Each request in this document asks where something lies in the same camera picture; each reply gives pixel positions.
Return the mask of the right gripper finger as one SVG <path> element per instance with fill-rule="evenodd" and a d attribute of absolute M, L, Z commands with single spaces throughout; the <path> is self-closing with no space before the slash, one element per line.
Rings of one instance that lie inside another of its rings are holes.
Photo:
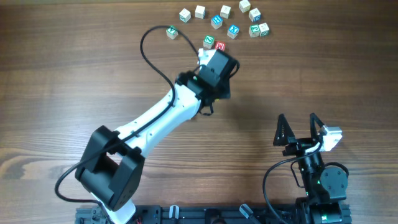
<path fill-rule="evenodd" d="M 277 120 L 277 129 L 273 140 L 274 146 L 286 146 L 296 143 L 294 132 L 292 131 L 284 114 L 280 114 Z"/>
<path fill-rule="evenodd" d="M 322 142 L 322 136 L 318 133 L 317 128 L 322 128 L 324 123 L 319 119 L 319 117 L 315 113 L 310 114 L 310 134 L 312 144 L 316 144 L 318 142 Z"/>

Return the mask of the blue letter X block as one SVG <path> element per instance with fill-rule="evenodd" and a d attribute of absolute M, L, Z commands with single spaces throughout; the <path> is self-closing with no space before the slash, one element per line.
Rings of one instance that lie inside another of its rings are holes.
<path fill-rule="evenodd" d="M 237 37 L 238 33 L 239 33 L 239 27 L 236 26 L 236 25 L 234 25 L 234 24 L 232 24 L 232 25 L 228 28 L 227 36 L 230 37 L 230 38 L 232 38 L 232 39 L 235 39 L 235 38 Z"/>

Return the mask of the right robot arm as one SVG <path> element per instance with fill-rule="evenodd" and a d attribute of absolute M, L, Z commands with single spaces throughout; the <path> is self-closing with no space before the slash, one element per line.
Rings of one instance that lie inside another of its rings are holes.
<path fill-rule="evenodd" d="M 277 121 L 273 145 L 284 146 L 284 156 L 298 164 L 306 196 L 295 202 L 294 223 L 351 223 L 346 200 L 348 169 L 338 162 L 325 163 L 323 152 L 330 152 L 342 139 L 337 126 L 325 125 L 316 114 L 310 115 L 310 137 L 296 138 L 285 116 Z"/>

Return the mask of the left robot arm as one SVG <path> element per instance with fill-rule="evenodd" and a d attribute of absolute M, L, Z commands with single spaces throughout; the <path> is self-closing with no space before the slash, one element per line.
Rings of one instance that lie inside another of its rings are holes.
<path fill-rule="evenodd" d="M 239 62 L 216 49 L 200 49 L 198 58 L 198 67 L 180 73 L 170 91 L 140 117 L 114 131 L 101 126 L 91 135 L 75 178 L 99 201 L 110 223 L 127 223 L 135 214 L 131 197 L 151 150 L 204 107 L 230 98 L 229 80 Z"/>

